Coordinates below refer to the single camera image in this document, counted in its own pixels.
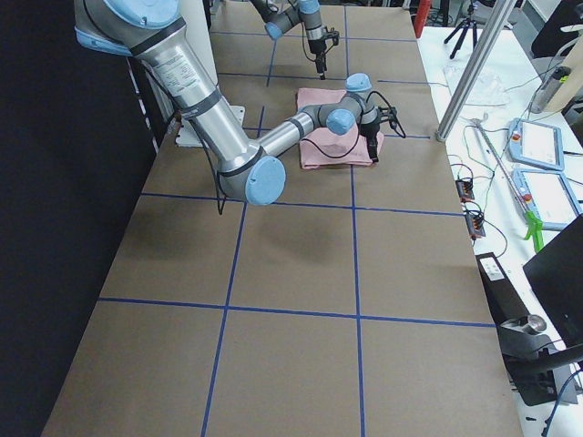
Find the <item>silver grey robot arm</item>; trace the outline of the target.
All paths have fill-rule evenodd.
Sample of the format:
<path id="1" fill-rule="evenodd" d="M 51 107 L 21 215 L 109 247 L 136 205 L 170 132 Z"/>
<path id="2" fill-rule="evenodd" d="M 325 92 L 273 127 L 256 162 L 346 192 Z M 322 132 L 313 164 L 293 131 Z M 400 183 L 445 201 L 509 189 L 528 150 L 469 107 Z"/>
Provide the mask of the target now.
<path id="1" fill-rule="evenodd" d="M 215 189 L 229 198 L 269 205 L 284 190 L 286 171 L 278 156 L 313 130 L 343 135 L 357 127 L 371 159 L 383 122 L 404 133 L 395 107 L 377 106 L 366 74 L 346 80 L 337 103 L 308 105 L 258 139 L 247 137 L 217 81 L 187 39 L 177 1 L 76 1 L 77 42 L 89 49 L 134 57 L 154 72 L 159 88 L 215 155 Z"/>
<path id="2" fill-rule="evenodd" d="M 251 4 L 261 16 L 265 31 L 273 41 L 281 38 L 295 26 L 302 26 L 302 36 L 307 39 L 312 56 L 307 54 L 305 43 L 302 43 L 304 55 L 315 64 L 319 78 L 325 80 L 327 54 L 334 46 L 339 45 L 340 33 L 323 23 L 320 2 L 290 1 L 289 6 L 281 12 L 268 1 L 251 0 Z"/>

